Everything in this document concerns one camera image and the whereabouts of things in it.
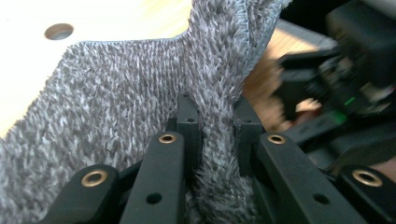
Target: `black plastic bracket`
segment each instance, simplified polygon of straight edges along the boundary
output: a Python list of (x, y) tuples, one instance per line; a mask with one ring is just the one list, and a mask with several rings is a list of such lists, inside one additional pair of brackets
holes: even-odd
[(350, 165), (342, 169), (336, 184), (370, 223), (396, 223), (396, 184), (382, 173)]
[(38, 223), (110, 223), (116, 219), (119, 199), (118, 171), (93, 165), (72, 177)]
[(182, 223), (185, 202), (184, 137), (153, 136), (120, 223)]
[(257, 158), (272, 181), (253, 181), (267, 223), (366, 223), (287, 136), (264, 133)]
[(287, 120), (295, 120), (296, 106), (307, 98), (323, 100), (327, 96), (327, 90), (317, 85), (317, 68), (326, 60), (339, 55), (338, 48), (307, 52), (299, 54), (287, 54), (277, 60), (283, 71), (280, 74), (281, 86), (274, 92), (284, 105), (284, 115)]
[(341, 127), (346, 121), (347, 116), (343, 113), (336, 110), (327, 111), (317, 118), (287, 129), (283, 134), (300, 146), (307, 140)]
[(239, 173), (253, 176), (250, 166), (251, 151), (259, 144), (260, 135), (265, 132), (262, 122), (249, 102), (242, 97), (234, 106), (236, 148), (238, 150)]
[(186, 160), (185, 170), (188, 180), (195, 177), (202, 158), (202, 132), (199, 124), (199, 113), (187, 93), (181, 94), (178, 99), (177, 132), (185, 139)]

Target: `fuzzy gray cloth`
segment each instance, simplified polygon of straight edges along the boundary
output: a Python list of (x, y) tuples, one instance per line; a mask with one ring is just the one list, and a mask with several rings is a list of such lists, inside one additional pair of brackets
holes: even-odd
[(122, 170), (143, 159), (183, 91), (204, 133), (191, 222), (262, 222), (250, 180), (238, 174), (233, 104), (289, 1), (196, 0), (189, 29), (175, 38), (71, 46), (0, 140), (0, 223), (38, 221), (86, 166)]

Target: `screw hole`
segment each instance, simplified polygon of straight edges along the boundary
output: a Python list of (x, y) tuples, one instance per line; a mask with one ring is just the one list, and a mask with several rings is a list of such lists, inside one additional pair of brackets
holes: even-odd
[(164, 143), (164, 144), (169, 144), (169, 143), (173, 143), (176, 141), (176, 137), (172, 134), (164, 134), (160, 137), (160, 142)]
[(102, 184), (107, 178), (107, 173), (103, 170), (95, 170), (87, 173), (81, 179), (81, 185), (86, 188), (92, 188)]
[(146, 202), (149, 204), (156, 204), (156, 203), (160, 203), (162, 199), (163, 196), (161, 196), (161, 194), (152, 193), (146, 198)]
[(73, 34), (74, 28), (72, 25), (67, 23), (58, 23), (51, 25), (44, 36), (49, 40), (63, 40)]
[(321, 203), (321, 204), (329, 204), (330, 203), (329, 199), (326, 196), (324, 196), (323, 194), (314, 194), (314, 199), (315, 199), (315, 201), (317, 201), (318, 203)]
[(282, 145), (286, 143), (286, 139), (284, 137), (276, 134), (268, 136), (268, 141), (278, 145)]
[(363, 185), (367, 185), (370, 187), (382, 186), (382, 180), (371, 172), (364, 170), (355, 170), (352, 172), (352, 175), (356, 180), (361, 182)]

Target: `black machine part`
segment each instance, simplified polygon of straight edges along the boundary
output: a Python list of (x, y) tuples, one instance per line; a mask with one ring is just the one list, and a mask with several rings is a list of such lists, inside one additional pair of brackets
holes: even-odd
[(396, 2), (392, 0), (362, 0), (391, 19), (396, 20)]
[(337, 130), (318, 137), (306, 156), (321, 170), (338, 175), (342, 167), (352, 164), (371, 166), (396, 155), (396, 120), (351, 131)]
[[(193, 106), (182, 102), (181, 107)], [(378, 202), (376, 195), (359, 186), (356, 189), (349, 182), (343, 184), (347, 180), (343, 175), (335, 179), (322, 173), (286, 135), (262, 133), (264, 129), (245, 99), (235, 105), (235, 111), (241, 175), (252, 180), (255, 200), (265, 221), (365, 223), (378, 216), (381, 220), (393, 220), (389, 216), (393, 216), (394, 210), (386, 209), (392, 200)], [(186, 133), (174, 132), (178, 120), (185, 120), (178, 117), (184, 118), (182, 114), (169, 119), (166, 132), (152, 137), (143, 161), (122, 172), (98, 164), (76, 173), (39, 223), (184, 223), (185, 189), (194, 183), (193, 178), (186, 177), (194, 173), (189, 171), (194, 168), (185, 162), (193, 159), (189, 162), (196, 164), (194, 160), (198, 160), (185, 157), (185, 150), (186, 146), (201, 145), (196, 137), (186, 143)], [(377, 176), (384, 183), (387, 181)], [(396, 184), (390, 181), (386, 186), (378, 188), (384, 190), (381, 195), (393, 195)], [(356, 197), (341, 194), (352, 195), (349, 190), (355, 190)], [(361, 200), (366, 204), (363, 209), (356, 205)]]
[(336, 186), (370, 223), (396, 223), (396, 185), (382, 173), (367, 166), (346, 166)]
[(332, 11), (327, 23), (342, 54), (360, 72), (362, 84), (372, 82), (378, 88), (395, 85), (396, 20), (353, 0)]

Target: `gray fabric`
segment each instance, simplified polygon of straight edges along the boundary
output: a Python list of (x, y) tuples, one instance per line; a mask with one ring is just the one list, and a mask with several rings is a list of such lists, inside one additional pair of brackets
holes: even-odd
[(187, 195), (191, 222), (261, 222), (250, 180), (238, 174), (233, 103), (289, 1), (196, 0), (189, 29), (175, 38), (71, 46), (0, 140), (0, 222), (38, 221), (83, 167), (122, 170), (143, 159), (183, 91), (204, 133), (198, 186)]

